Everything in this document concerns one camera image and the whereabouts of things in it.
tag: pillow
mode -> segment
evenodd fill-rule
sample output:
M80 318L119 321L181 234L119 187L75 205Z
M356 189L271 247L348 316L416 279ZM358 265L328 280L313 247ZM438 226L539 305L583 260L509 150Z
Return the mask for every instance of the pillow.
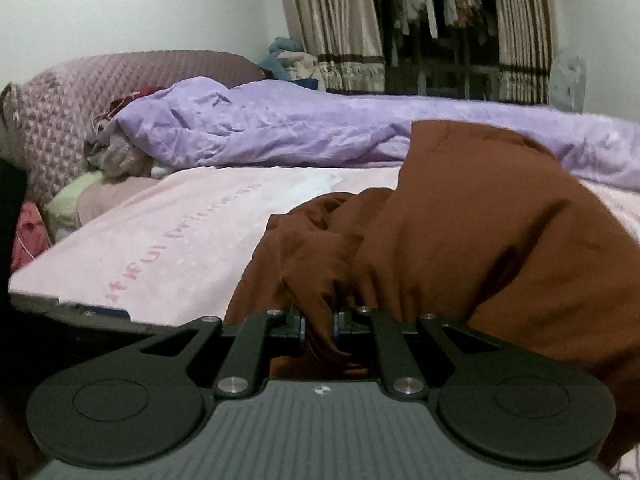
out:
M59 229L75 230L80 227L78 198L91 184L101 180L101 171L85 173L64 187L51 202L44 206L49 232L54 234L56 241L59 241L55 235Z
M169 50L85 57L45 70L2 92L7 136L4 151L29 174L28 198L50 202L85 172L82 145L92 119L109 102L142 86L166 88L206 76L231 88L264 79L260 67L227 52Z

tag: gray ribbed surface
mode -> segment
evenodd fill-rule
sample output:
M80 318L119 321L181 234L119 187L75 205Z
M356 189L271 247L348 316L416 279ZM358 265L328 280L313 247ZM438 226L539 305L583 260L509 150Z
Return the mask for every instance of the gray ribbed surface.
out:
M34 480L603 480L591 463L516 472L481 462L440 433L421 404L375 383L271 381L250 400L223 402L197 438L148 465L81 470L51 462Z

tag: pile of clothes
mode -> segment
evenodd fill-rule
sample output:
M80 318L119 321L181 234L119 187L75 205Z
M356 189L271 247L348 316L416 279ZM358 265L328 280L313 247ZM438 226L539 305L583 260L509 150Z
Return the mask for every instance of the pile of clothes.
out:
M304 88L325 91L318 58L303 52L302 46L289 38L276 38L260 67L281 81L291 81Z
M109 110L96 116L93 128L84 140L84 159L91 171L101 171L106 178L148 176L163 178L175 170L166 166L133 145L122 131L117 113L136 99L165 90L158 86L145 86L124 97L113 100Z

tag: brown cloth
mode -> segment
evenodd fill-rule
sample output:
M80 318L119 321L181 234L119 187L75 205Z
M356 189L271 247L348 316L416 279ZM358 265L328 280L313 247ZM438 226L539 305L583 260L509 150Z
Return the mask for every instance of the brown cloth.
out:
M295 304L308 355L272 374L362 367L332 341L340 305L437 313L604 381L618 407L600 459L640 440L640 248L595 195L519 134L421 121L398 188L332 193L272 216L226 314Z

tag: curtain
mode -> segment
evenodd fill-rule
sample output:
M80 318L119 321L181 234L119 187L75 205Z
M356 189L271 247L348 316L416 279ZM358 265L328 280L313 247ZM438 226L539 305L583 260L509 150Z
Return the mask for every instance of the curtain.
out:
M553 59L549 0L496 0L500 101L547 104Z
M385 90L385 62L373 0L282 0L292 40L318 57L327 91Z

